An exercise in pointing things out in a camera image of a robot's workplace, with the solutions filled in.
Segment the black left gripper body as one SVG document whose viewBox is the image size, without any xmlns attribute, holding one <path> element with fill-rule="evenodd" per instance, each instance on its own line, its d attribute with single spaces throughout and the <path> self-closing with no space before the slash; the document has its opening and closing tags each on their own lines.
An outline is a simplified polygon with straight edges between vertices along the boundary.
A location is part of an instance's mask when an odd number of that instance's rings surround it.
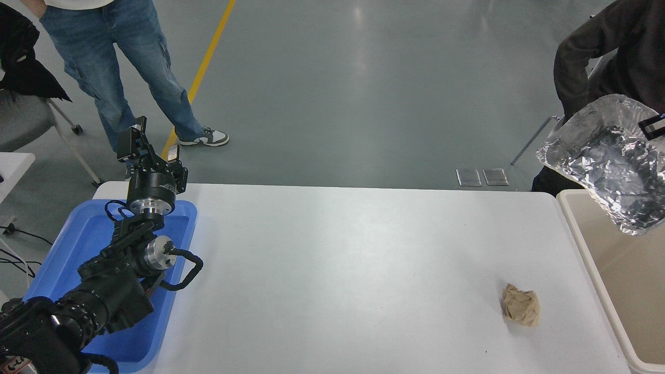
<svg viewBox="0 0 665 374">
<path fill-rule="evenodd" d="M 137 165 L 128 166 L 126 179 L 129 182 L 127 203 L 160 201 L 173 206 L 178 194 L 177 175 L 172 170 L 145 170 Z"/>
</svg>

